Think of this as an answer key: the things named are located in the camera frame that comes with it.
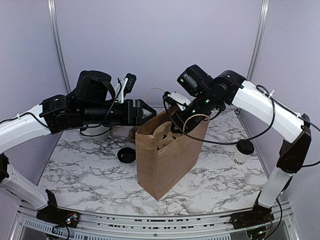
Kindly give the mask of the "brown paper bag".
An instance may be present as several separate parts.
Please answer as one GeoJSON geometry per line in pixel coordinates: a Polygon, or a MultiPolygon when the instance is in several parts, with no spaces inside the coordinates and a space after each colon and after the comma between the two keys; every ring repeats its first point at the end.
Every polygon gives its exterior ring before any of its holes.
{"type": "Polygon", "coordinates": [[[135,132],[137,182],[155,200],[160,200],[197,163],[203,143],[182,135],[158,148],[156,128],[173,117],[179,107],[170,106],[135,132]]]}

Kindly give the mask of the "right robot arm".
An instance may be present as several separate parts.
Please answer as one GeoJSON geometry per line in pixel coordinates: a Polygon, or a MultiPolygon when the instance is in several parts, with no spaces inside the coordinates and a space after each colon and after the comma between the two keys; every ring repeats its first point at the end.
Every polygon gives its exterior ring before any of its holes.
{"type": "Polygon", "coordinates": [[[164,95],[169,104],[179,107],[173,123],[181,133],[189,133],[214,109],[224,111],[233,105],[246,111],[268,125],[263,132],[274,129],[283,137],[279,159],[269,180],[257,197],[247,219],[258,224],[267,216],[276,198],[289,184],[291,178],[304,165],[312,135],[310,119],[287,108],[273,98],[273,94],[233,70],[225,70],[213,78],[198,65],[188,67],[177,82],[194,99],[173,91],[164,95]]]}

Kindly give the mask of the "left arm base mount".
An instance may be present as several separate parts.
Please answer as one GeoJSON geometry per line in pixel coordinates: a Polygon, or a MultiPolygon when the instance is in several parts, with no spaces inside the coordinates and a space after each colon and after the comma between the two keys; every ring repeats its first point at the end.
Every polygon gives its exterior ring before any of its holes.
{"type": "Polygon", "coordinates": [[[45,192],[48,197],[47,205],[45,208],[37,210],[36,218],[48,223],[76,228],[80,214],[73,210],[59,208],[54,193],[48,189],[45,192]]]}

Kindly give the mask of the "cardboard cup carrier tray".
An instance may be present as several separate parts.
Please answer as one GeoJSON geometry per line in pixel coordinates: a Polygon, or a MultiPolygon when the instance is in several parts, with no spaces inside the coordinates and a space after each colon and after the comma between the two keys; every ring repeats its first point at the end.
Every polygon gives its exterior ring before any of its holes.
{"type": "Polygon", "coordinates": [[[132,144],[136,144],[136,132],[140,129],[138,126],[133,126],[128,132],[128,140],[132,144]]]}

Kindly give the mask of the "black plastic cup lid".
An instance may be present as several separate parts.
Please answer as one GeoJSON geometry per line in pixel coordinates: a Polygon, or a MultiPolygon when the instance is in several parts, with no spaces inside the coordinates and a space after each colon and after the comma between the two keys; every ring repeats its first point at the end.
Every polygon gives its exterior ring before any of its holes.
{"type": "Polygon", "coordinates": [[[237,150],[244,155],[251,155],[254,151],[254,145],[250,140],[242,139],[236,144],[237,150]]]}

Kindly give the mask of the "white paper coffee cup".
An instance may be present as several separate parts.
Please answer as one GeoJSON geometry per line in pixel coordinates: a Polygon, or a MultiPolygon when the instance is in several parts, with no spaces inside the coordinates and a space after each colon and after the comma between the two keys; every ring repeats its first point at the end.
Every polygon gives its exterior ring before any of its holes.
{"type": "Polygon", "coordinates": [[[240,151],[238,148],[235,148],[234,155],[232,157],[232,163],[237,167],[242,167],[249,159],[249,157],[254,153],[255,149],[249,151],[240,151]]]}

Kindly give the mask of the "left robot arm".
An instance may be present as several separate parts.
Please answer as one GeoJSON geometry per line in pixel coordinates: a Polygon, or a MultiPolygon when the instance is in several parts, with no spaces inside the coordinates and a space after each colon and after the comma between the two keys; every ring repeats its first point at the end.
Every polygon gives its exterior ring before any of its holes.
{"type": "Polygon", "coordinates": [[[112,77],[97,70],[80,72],[68,94],[43,100],[22,114],[0,123],[0,186],[20,197],[53,223],[63,219],[55,195],[32,183],[10,164],[6,151],[19,145],[70,130],[99,127],[142,126],[156,116],[142,99],[126,99],[137,80],[128,73],[115,87],[112,77]]]}

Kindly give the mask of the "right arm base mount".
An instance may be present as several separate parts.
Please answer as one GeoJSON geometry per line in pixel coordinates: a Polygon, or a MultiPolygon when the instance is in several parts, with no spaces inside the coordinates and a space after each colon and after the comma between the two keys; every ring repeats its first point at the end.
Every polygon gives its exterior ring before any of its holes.
{"type": "Polygon", "coordinates": [[[259,205],[256,199],[251,210],[231,214],[229,222],[237,230],[272,222],[274,219],[272,208],[259,205]]]}

